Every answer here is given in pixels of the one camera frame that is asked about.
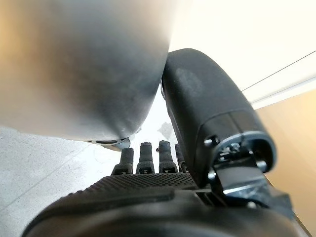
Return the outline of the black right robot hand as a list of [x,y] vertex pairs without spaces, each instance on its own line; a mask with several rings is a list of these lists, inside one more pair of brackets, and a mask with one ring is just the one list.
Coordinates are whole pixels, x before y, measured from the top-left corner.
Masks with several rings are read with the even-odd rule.
[[298,237],[290,197],[265,177],[276,146],[224,70],[194,49],[169,53],[161,80],[177,138],[121,148],[110,176],[60,198],[25,237]]

